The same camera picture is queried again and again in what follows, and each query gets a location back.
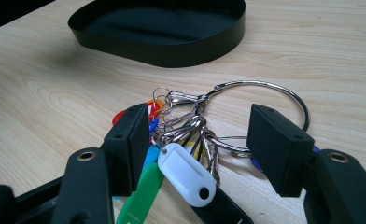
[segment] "green key tag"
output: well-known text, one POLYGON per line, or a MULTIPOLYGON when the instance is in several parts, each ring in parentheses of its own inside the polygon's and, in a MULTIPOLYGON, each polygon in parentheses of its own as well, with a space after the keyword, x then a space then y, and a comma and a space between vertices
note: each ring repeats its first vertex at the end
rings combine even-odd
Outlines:
POLYGON ((162 185, 163 174, 152 162, 140 175, 136 191, 122 206, 116 224, 143 223, 162 185))

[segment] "black container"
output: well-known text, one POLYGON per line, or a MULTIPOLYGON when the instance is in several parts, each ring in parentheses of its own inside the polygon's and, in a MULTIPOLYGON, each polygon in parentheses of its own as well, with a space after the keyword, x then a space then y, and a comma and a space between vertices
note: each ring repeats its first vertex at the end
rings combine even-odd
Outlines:
POLYGON ((245 32, 244 0, 96 0, 69 19, 87 48, 161 67, 213 61, 245 32))

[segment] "blue key tag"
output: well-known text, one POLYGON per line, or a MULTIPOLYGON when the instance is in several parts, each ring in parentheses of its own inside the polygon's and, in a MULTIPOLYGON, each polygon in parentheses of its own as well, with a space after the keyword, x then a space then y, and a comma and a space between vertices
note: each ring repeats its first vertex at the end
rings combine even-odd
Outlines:
POLYGON ((180 144, 170 143, 163 149, 159 168, 186 202, 194 207, 211 203, 216 193, 213 176, 180 144))

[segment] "wood grain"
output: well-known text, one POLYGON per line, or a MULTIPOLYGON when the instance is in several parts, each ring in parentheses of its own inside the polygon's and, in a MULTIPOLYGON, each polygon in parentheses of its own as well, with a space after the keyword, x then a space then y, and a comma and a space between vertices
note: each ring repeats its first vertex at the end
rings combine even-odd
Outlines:
MULTIPOLYGON (((99 147, 122 109, 160 86, 201 94, 232 80, 287 87, 307 103, 320 148, 366 169, 366 0, 246 1, 239 46, 213 62, 160 68, 81 47, 67 26, 90 1, 59 0, 0 28, 0 184, 20 195, 63 174, 68 157, 99 147)), ((271 106, 303 124, 286 96, 239 87, 211 99, 208 126, 246 135, 250 105, 271 106)), ((305 223, 303 195, 282 199, 248 160, 220 152, 221 187, 256 223, 305 223)), ((118 213, 123 201, 115 202, 118 213)), ((168 181, 147 223, 201 223, 168 181)))

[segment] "plastic key tag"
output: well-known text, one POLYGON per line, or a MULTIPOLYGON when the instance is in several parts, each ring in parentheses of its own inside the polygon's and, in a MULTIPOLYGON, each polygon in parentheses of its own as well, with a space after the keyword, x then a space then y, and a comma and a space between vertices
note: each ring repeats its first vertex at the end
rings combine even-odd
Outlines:
POLYGON ((216 193, 213 176, 183 146, 171 143, 160 153, 158 165, 180 195, 194 207, 211 203, 216 193))
POLYGON ((143 223, 153 205, 162 181, 162 172, 158 168, 157 163, 152 162, 140 175, 137 190, 131 197, 127 198, 124 206, 122 206, 116 224, 143 223))
MULTIPOLYGON (((149 100, 148 101, 148 120, 154 120, 157 111, 160 110, 160 108, 163 107, 163 102, 160 99, 156 100, 156 103, 154 103, 154 100, 149 100)), ((113 125, 115 125, 117 123, 117 121, 119 121, 119 119, 121 118, 121 116, 124 114, 125 110, 121 110, 119 113, 116 114, 116 116, 114 116, 114 118, 112 119, 111 123, 113 125)))
POLYGON ((153 120, 151 120, 151 121, 149 121, 148 122, 148 128, 149 128, 149 131, 151 132, 151 133, 153 133, 154 132, 154 130, 156 130, 156 128, 157 128, 157 126, 158 126, 158 124, 159 124, 159 120, 158 119, 156 119, 156 118, 154 118, 153 120))
POLYGON ((156 146, 151 145, 148 148, 148 154, 146 155, 145 162, 143 163, 143 169, 145 169, 149 164, 157 160, 159 157, 160 150, 156 146))

